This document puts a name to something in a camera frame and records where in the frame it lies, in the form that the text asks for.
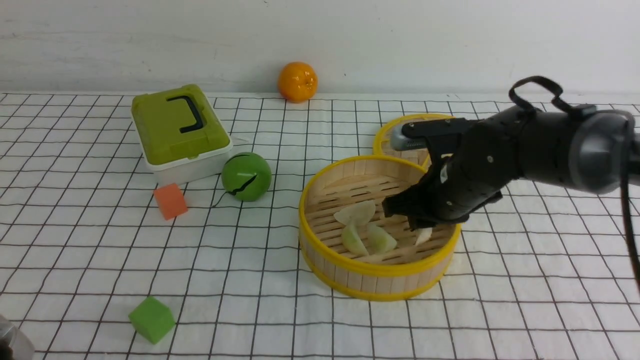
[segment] orange cube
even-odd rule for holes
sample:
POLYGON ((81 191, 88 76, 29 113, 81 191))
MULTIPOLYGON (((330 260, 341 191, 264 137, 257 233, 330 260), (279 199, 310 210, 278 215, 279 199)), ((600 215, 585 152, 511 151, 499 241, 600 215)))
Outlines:
POLYGON ((173 219, 187 212, 187 203, 176 184, 169 184, 154 190, 158 208, 165 220, 173 219))

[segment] black handle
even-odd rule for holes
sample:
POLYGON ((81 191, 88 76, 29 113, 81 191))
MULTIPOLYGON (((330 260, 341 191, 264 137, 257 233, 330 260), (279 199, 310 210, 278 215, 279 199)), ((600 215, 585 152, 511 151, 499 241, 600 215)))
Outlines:
POLYGON ((513 84, 513 86, 509 90, 509 98, 511 99, 511 101, 513 101, 514 104, 518 105, 523 110, 531 111, 531 110, 534 110, 534 107, 533 105, 531 105, 531 103, 529 103, 528 101, 526 101, 525 99, 521 98, 516 94, 516 88, 519 88, 522 85, 528 84, 528 83, 536 83, 542 86, 543 88, 547 89, 552 94, 554 94, 555 96, 551 100, 551 103, 558 110, 561 110, 565 113, 569 113, 573 110, 571 105, 567 104, 564 100, 560 99, 560 95, 562 95, 562 92, 563 92, 562 87, 560 87, 560 85, 558 85, 554 81, 545 78, 544 76, 530 76, 528 78, 524 78, 520 81, 517 81, 515 84, 513 84))
POLYGON ((199 130, 203 128, 204 121, 202 121, 202 116, 200 116, 200 112, 198 111, 198 108, 196 107, 195 102, 193 102, 193 100, 191 100, 190 97, 186 95, 180 95, 180 96, 169 98, 167 99, 167 101, 175 101, 175 100, 181 100, 181 99, 185 100, 187 102, 187 105, 189 105, 189 109, 191 110, 193 117, 196 119, 196 123, 193 125, 181 127, 180 134, 188 133, 190 131, 199 130))

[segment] white container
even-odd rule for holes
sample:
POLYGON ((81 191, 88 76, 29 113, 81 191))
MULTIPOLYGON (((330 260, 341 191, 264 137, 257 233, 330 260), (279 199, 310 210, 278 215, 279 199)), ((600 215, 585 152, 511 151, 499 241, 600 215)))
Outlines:
MULTIPOLYGON (((133 122, 133 126, 136 127, 136 122, 133 121, 133 119, 131 119, 131 122, 133 122)), ((153 165, 147 161, 147 154, 145 153, 144 146, 142 146, 138 128, 136 128, 136 134, 138 135, 139 145, 142 149, 142 155, 145 159, 147 169, 156 175, 158 186, 165 186, 172 183, 180 185, 221 173, 225 163, 231 158, 231 150, 234 147, 233 140, 230 136, 229 144, 222 149, 204 152, 195 159, 184 158, 162 165, 153 165)))

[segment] toy ball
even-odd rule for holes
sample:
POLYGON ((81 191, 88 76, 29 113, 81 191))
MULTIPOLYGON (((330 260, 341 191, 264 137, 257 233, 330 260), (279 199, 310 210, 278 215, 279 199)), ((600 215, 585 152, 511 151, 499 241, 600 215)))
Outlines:
POLYGON ((222 168, 222 186, 240 201, 256 201, 271 185, 271 168, 262 156, 241 152, 222 168))

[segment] orange fruit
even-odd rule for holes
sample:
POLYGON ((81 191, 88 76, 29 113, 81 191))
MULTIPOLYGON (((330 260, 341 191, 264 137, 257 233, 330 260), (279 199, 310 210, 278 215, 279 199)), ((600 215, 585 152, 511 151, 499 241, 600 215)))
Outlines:
POLYGON ((288 63, 280 72, 278 91, 288 101, 307 101, 316 94, 317 89, 316 72, 309 64, 300 61, 288 63))

